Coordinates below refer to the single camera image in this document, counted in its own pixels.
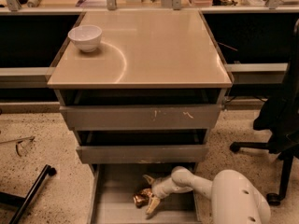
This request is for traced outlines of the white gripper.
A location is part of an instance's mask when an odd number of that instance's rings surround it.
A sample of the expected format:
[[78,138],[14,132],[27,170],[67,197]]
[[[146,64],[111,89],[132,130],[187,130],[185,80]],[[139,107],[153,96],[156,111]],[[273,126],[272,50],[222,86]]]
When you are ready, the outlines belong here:
[[174,182],[170,176],[154,179],[149,175],[143,175],[146,181],[151,185],[151,189],[146,189],[149,198],[146,214],[151,215],[160,204],[160,199],[164,199],[174,192]]

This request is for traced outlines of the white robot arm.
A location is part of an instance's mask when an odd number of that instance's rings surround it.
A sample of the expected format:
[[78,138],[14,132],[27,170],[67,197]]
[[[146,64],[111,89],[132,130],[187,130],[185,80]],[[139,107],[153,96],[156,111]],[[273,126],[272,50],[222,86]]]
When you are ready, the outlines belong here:
[[212,181],[182,166],[175,167],[166,177],[143,177],[151,185],[147,215],[170,194],[194,191],[211,201],[213,224],[268,224],[270,221],[271,210],[265,197],[235,170],[223,170]]

